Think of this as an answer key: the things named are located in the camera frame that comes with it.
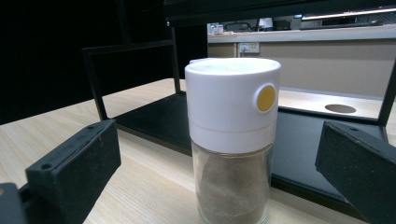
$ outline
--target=round hole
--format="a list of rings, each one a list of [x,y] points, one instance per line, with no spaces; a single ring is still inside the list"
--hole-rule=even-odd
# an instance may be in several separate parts
[[[356,112],[356,109],[349,105],[326,105],[325,108],[332,112],[342,114],[351,114]]]
[[[51,168],[52,167],[52,165],[50,164],[50,163],[46,163],[46,164],[44,164],[44,165],[41,165],[41,169],[42,170],[47,170],[47,169],[49,169],[49,168]]]

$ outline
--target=spice container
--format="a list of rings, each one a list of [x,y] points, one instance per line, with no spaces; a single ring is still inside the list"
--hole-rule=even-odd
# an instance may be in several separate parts
[[[280,63],[211,59],[186,66],[198,210],[205,223],[263,223],[270,197]]]

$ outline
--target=white lid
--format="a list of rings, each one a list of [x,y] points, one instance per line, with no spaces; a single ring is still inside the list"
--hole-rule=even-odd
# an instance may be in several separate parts
[[[245,153],[274,142],[280,63],[230,58],[186,66],[191,139],[221,153]]]

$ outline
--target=wooden table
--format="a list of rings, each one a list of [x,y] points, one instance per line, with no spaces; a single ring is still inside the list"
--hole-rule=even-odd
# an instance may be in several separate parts
[[[104,101],[112,118],[172,93],[173,79],[164,79],[108,95]],[[292,104],[287,92],[281,92],[280,97],[281,105]],[[325,96],[311,95],[312,102],[322,104],[313,100],[315,97]],[[90,100],[0,126],[0,183],[14,182],[20,188],[26,183],[25,168],[98,121],[95,103]],[[392,114],[388,129],[393,145],[395,126]],[[123,131],[119,131],[119,139],[122,165],[85,223],[202,223],[196,208],[191,157]],[[267,223],[362,222],[271,189]]]

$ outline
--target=black metal frame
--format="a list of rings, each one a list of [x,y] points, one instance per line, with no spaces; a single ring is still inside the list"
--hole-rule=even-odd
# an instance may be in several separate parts
[[[187,100],[185,92],[180,90],[177,63],[177,44],[174,27],[204,24],[213,21],[234,21],[251,19],[251,17],[253,17],[254,15],[262,15],[262,13],[265,13],[267,17],[273,17],[301,14],[304,12],[312,11],[315,12],[318,10],[322,12],[323,10],[329,11],[341,8],[373,7],[380,4],[385,5],[390,3],[391,1],[389,0],[290,0],[289,2],[279,0],[246,0],[238,2],[238,4],[235,5],[234,3],[227,0],[165,0],[165,17],[167,19],[167,25],[170,26],[169,29],[171,30],[171,38],[162,41],[131,43],[123,1],[118,0],[123,44],[121,46],[107,46],[82,50],[86,70],[91,82],[93,98],[96,102],[99,117],[101,120],[108,119],[105,104],[102,99],[103,94],[101,92],[100,83],[96,76],[94,64],[92,61],[93,55],[136,49],[161,47],[169,48],[172,58],[172,68],[174,72],[176,93],[149,105],[145,105],[125,114],[119,115],[113,119],[117,121],[118,128],[124,130],[125,132],[143,137],[151,142],[163,145],[165,147],[170,147],[173,150],[191,156],[191,141],[189,137],[187,119]],[[285,107],[280,107],[278,111],[280,117],[290,118],[297,123],[301,119],[312,119],[317,126],[311,123],[304,124],[306,125],[307,130],[316,130],[318,128],[318,124],[321,125],[323,121],[337,120],[343,121],[348,124],[356,124],[364,127],[367,126],[369,128],[369,132],[370,129],[374,129],[374,133],[379,132],[378,137],[380,139],[382,139],[383,141],[388,141],[385,127],[388,123],[390,111],[395,100],[395,87],[396,61],[393,65],[393,69],[389,78],[389,84],[387,86],[386,94],[377,119],[338,116]],[[288,127],[278,127],[278,129],[280,130],[283,128],[287,130],[289,128],[292,128],[292,125],[293,124],[287,124],[286,126]],[[289,152],[285,151],[282,151],[281,153],[281,155],[276,155],[275,149],[274,156],[282,157],[290,155]],[[312,151],[309,153],[311,154],[309,156],[315,158],[317,148],[312,149]],[[298,180],[296,181],[288,179],[283,175],[274,174],[273,187],[285,190],[292,194],[306,198],[307,200],[310,200],[312,202],[319,203],[334,210],[346,213],[350,216],[363,219],[356,210],[354,210],[348,203],[344,202],[340,195],[326,191],[326,189],[316,189],[315,187],[312,187],[310,183],[307,184],[305,182],[299,182]]]

